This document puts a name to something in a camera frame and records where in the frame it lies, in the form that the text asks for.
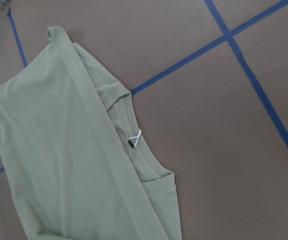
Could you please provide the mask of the brown table cover mat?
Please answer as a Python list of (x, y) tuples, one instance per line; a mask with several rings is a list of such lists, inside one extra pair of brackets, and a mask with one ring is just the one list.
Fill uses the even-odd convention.
[(288, 0), (11, 0), (0, 84), (62, 26), (134, 92), (186, 240), (288, 240)]

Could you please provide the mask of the green long-sleeve shirt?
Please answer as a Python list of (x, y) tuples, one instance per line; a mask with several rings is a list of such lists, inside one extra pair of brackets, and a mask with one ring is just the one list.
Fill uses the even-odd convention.
[(0, 85), (0, 155), (30, 240), (180, 240), (174, 173), (149, 149), (132, 94), (48, 27), (47, 47)]

